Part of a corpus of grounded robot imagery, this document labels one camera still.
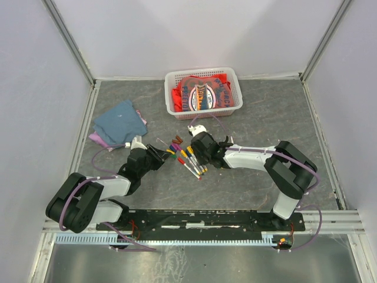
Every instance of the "white wall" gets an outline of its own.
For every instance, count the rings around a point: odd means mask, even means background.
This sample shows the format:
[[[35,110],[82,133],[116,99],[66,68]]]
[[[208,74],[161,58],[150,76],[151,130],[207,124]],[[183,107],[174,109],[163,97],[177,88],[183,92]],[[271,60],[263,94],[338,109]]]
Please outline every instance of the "white wall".
[[[96,78],[303,71],[341,0],[55,0]]]
[[[377,2],[354,1],[309,90],[348,203],[359,210],[377,258]]]
[[[0,27],[0,281],[18,283],[67,173],[89,84],[41,1],[7,1]]]

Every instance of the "black mounting plate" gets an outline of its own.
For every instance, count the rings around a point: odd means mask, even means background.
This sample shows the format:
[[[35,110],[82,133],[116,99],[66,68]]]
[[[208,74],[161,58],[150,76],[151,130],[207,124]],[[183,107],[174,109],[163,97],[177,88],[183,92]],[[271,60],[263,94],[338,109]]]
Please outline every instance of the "black mounting plate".
[[[130,231],[129,222],[133,220],[141,232],[141,241],[260,240],[263,231],[290,231],[290,223],[294,224],[295,231],[305,230],[301,213],[294,213],[287,227],[281,230],[263,229],[269,226],[268,215],[269,212],[256,210],[124,209],[120,220],[113,225],[121,231]],[[99,224],[97,230],[109,231],[110,228]]]

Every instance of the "white plastic basket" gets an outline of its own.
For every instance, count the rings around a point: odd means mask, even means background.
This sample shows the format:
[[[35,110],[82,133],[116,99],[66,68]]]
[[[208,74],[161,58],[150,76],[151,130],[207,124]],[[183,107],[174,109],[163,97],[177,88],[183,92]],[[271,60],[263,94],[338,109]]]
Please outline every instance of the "white plastic basket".
[[[234,100],[234,106],[228,108],[218,108],[218,109],[208,109],[199,111],[185,111],[185,112],[175,112],[173,98],[171,96],[171,90],[179,84],[179,82],[189,75],[196,75],[198,77],[209,77],[216,74],[227,74],[227,79],[230,81],[230,88],[232,91],[232,96]],[[166,109],[169,114],[173,115],[178,120],[193,119],[198,114],[204,114],[202,117],[209,117],[210,115],[205,115],[205,113],[211,113],[215,116],[228,116],[231,115],[236,109],[241,108],[242,93],[236,73],[232,68],[208,68],[208,69],[198,69],[198,70],[187,70],[187,71],[177,71],[168,73],[165,76],[165,103]]]

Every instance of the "pink cloth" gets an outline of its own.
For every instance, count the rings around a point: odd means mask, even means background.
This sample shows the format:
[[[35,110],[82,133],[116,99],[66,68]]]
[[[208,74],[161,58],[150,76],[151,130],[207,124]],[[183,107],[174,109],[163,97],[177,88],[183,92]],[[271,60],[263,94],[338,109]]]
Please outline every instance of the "pink cloth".
[[[136,113],[140,116],[140,118],[142,119],[144,125],[147,124],[147,120],[145,120],[144,118],[142,118],[141,116],[141,113],[139,110],[136,110]],[[90,134],[89,135],[89,139],[91,139],[92,141],[94,141],[95,143],[99,144],[100,146],[102,147],[108,147],[109,145],[97,134],[97,132],[95,131],[93,134]],[[115,148],[113,147],[108,147],[108,151],[111,152],[113,151]]]

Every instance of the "metal floor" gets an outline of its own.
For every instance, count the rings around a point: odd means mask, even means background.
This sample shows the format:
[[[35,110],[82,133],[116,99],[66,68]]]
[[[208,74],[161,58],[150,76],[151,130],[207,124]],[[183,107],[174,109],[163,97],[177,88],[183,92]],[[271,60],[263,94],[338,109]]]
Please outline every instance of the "metal floor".
[[[300,245],[308,236],[296,236]],[[322,235],[300,251],[255,246],[156,246],[115,252],[107,246],[55,245],[45,283],[358,283],[346,235]]]

